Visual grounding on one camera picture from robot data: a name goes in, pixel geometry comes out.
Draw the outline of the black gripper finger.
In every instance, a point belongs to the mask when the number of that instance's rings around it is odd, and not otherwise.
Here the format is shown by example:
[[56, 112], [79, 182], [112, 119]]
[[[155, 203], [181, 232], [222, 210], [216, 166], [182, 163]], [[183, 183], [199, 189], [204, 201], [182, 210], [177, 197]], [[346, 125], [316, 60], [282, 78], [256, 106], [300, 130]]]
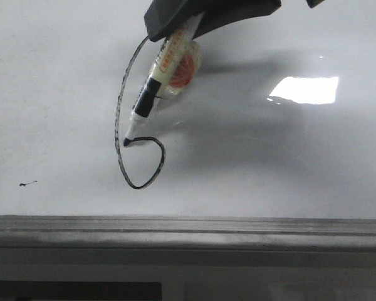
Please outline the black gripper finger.
[[190, 17], [206, 13], [213, 1], [154, 0], [144, 14], [147, 36], [156, 42], [174, 33]]
[[215, 29], [245, 19], [269, 16], [281, 7], [281, 1], [215, 1], [204, 10], [194, 34], [198, 38]]

